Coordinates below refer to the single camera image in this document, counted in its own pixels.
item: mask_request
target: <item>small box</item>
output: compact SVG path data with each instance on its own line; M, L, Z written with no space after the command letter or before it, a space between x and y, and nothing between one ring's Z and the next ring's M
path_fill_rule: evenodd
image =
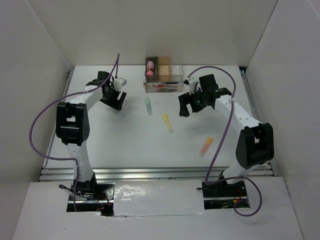
M183 91L184 72L180 57L146 57L144 75L146 93Z

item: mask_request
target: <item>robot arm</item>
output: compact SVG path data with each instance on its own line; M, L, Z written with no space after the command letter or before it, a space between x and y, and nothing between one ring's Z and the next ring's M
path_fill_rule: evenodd
M189 92L179 96L180 113L188 117L187 104L190 104L193 113L201 111L207 106L219 111L226 119L231 113L231 92L226 88L219 88L213 74L202 76L198 80L191 78L185 82ZM236 101L231 125L239 135L235 150L235 160L224 172L221 178L246 176L250 171L261 164L273 159L274 140L273 128L269 123L262 124L249 115ZM239 182L240 179L230 179L228 185Z
M57 105L56 135L65 144L70 157L78 160L79 178L77 191L82 193L94 194L97 184L87 152L87 139L90 134L88 111L98 101L120 111L126 97L126 93L123 92L118 99L121 88L127 83L123 78L116 78L111 85L110 82L107 82L105 86L88 92L99 86L108 75L108 72L99 71L97 79L86 85L85 93L75 97L70 102L60 102ZM77 166L75 162L72 162L72 167L74 173L76 173Z

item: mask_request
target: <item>cable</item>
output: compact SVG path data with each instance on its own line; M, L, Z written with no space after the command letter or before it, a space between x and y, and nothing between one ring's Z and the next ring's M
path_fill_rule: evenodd
M236 88L237 88L237 87L236 87L236 81L235 81L235 79L230 75L230 73L228 73L226 70L224 70L224 69L222 69L222 68L220 68L220 67L217 67L217 66L201 66L201 67L198 67L196 70L192 71L192 72L189 74L188 78L190 78L191 75L194 74L196 71L198 71L198 70L200 70L200 69L207 69L207 68L220 70L220 71L224 72L225 74L227 74L227 75L229 76L229 78L231 78L232 83L233 83L233 91L232 91L232 94L231 94L231 99L233 99L233 98L235 97L235 94L236 94ZM208 178L209 178L209 175L210 175L210 173L211 173L211 169L212 169L212 167L213 167L214 164L215 164L215 161L216 161L216 159L217 159L217 157L218 157L218 154L219 154L219 152L220 152L220 150L221 150L221 148L222 148L222 145L223 145L223 143L224 143L224 141L225 141L225 138L226 138L226 136L227 136L229 127L230 127L230 125L231 125L231 120L232 120L232 116L233 116L233 114L234 114L234 110L235 110L235 104L234 104L234 101L232 100L232 101L231 101L231 111L230 111L230 116L229 116L228 122L227 122L227 124L226 124L225 129L224 129L224 132L223 132L222 138L221 138L221 140L220 140L220 143L219 143L219 145L218 145L218 148L217 148L217 150L216 150L216 152L215 152L215 154L214 154L214 156L213 156L213 159L212 159L212 161L211 161L211 163L210 163L210 166L209 166L208 171L207 171L207 173L206 173L205 181L204 181L204 182L205 182L206 185L215 185L215 184L218 184L218 183L221 183L221 182L230 180L230 179L247 179L249 182L251 182L251 183L253 184L253 186L256 188L256 190L257 190L257 192L258 192L258 194L259 194L259 206L258 206L258 208L257 208L253 213L250 213L250 214L242 214L242 213L240 213L240 212L238 212L238 211L236 210L236 206L238 205L238 203L243 202L243 201L246 201L246 200L243 199L243 200L237 201L237 202L234 204L233 209L234 209L234 211L235 211L237 214L239 214L240 216L243 216L243 217L251 217L251 216L255 215L257 212L259 212L259 210L260 210L260 208L261 208L261 206L262 206L262 195L261 195L261 192L260 192L258 186L257 186L251 179L249 179L249 178L247 178L247 177L244 177L244 176L233 176L233 177L227 177L227 178L223 178L223 179L220 179L220 180L217 180L217 181L213 181L213 182L208 182Z
M74 192L71 188L67 188L65 185L62 185L62 184L59 185L59 188L60 188L60 189L68 190L68 191L71 192L71 193ZM82 197L82 198L85 198L85 199L87 199L87 200L91 200L91 199L93 199L93 197L94 197L94 195L93 195L93 194L90 194L90 193L82 194L82 193L76 192L75 195L76 195L76 196L79 196L79 197Z
M66 96L62 96L56 100L54 100L53 102L49 103L44 109L42 109L38 115L34 118L31 126L30 126L30 130L29 130L29 144L31 146L31 148L38 154L40 155L41 157L43 158L46 158L46 159L51 159L51 160L57 160L57 161L69 161L69 160L73 160L75 161L75 165L76 165L76 177L75 177L75 181L74 181L74 186L73 186L73 207L74 207L74 211L76 212L77 211L77 207L76 207L76 192L77 192L77 184L78 184L78 179L79 179L79 163L78 163L78 160L74 157L66 157L66 158L60 158L60 157L53 157L53 156L47 156L45 155L44 153L40 152L34 145L33 143L33 140L32 140L32 132L34 130L34 127L35 127L35 124L37 122L37 120L40 118L40 116L48 109L50 108L52 105L54 105L55 103L63 100L63 99L66 99L68 97L72 97L74 95L79 95L79 94L84 94L84 93L91 93L95 90L97 90L98 88L101 88L103 85L106 84L106 82L110 79L110 76L111 74L113 73L113 71L115 70L116 66L118 68L118 64L119 64L119 56L120 54L118 53L117 55L117 58L115 60L115 63L113 65L113 68L110 72L110 74L106 77L106 79L99 85L97 86L96 88L94 89L91 89L91 90L88 90L88 91L78 91L78 92L75 92L75 93L71 93L71 94L68 94Z
M114 85L114 82L115 82L114 76L111 75L111 78L112 78L111 87L115 87L115 85Z
M196 92L196 88L197 88L198 83L199 83L199 82L197 82L197 83L194 85L194 92Z
M119 67L119 64L116 65L116 70L115 70L115 76L114 78L118 78L118 67Z
M108 202L108 205L110 205L110 202L109 202L107 194L105 194L105 198L106 198L106 201Z
M240 193L240 198L239 199L242 199L242 197L243 197L242 192L239 189L236 189L236 191L238 191Z

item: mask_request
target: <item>pen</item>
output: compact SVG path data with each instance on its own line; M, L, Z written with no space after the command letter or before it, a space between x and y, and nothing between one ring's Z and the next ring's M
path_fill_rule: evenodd
M151 102L149 97L144 98L145 105L146 105L146 111L148 112L149 116L152 116L152 108L151 108Z
M177 87L177 86L168 86L168 85L162 85L162 84L154 84L153 86L156 88L163 88L163 87L176 88Z
M169 121L169 118L168 118L167 114L165 114L165 113L162 114L162 117L163 117L163 120L165 122L166 128L168 129L169 133L173 133L174 130L173 130L172 126L171 126L171 123Z
M161 84L179 84L178 81L167 81L167 82L160 82Z
M159 90L160 92L176 92L177 89L168 89L168 88L162 88L161 90Z
M212 137L208 137L205 141L205 143L203 144L200 152L199 152L199 156L203 157L206 153L206 151L208 150L208 148L210 147L211 143L214 141L214 139Z

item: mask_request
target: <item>orange highlighter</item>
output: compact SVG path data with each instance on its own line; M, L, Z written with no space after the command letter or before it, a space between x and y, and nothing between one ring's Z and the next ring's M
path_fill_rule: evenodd
M205 143L203 144L200 152L199 152L199 156L203 157L206 153L206 151L208 150L208 148L210 147L210 145L212 144L212 142L214 141L214 139L212 137L208 137L205 141Z

